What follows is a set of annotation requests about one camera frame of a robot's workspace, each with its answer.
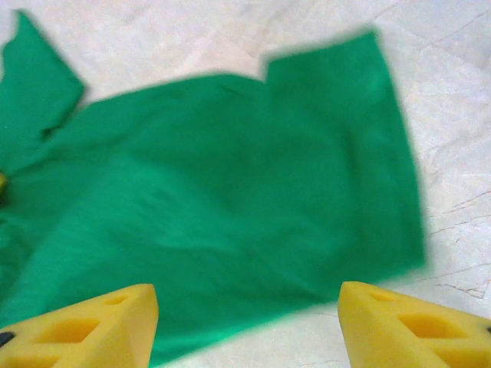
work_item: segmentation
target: white floor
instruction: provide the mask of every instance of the white floor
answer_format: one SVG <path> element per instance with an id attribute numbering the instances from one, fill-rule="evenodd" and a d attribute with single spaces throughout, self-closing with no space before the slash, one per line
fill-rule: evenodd
<path id="1" fill-rule="evenodd" d="M 491 0 L 3 0 L 27 8 L 91 100 L 198 71 L 259 75 L 260 56 L 375 24 L 419 160 L 433 269 L 406 294 L 491 317 Z M 335 306 L 290 317 L 174 368 L 349 367 Z"/>

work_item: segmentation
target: green fabric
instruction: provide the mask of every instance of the green fabric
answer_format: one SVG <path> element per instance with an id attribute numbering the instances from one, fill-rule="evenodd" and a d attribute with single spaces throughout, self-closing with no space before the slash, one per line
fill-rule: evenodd
<path id="1" fill-rule="evenodd" d="M 369 32 L 76 108 L 23 13 L 0 84 L 0 326 L 155 285 L 152 366 L 424 263 L 410 157 Z"/>

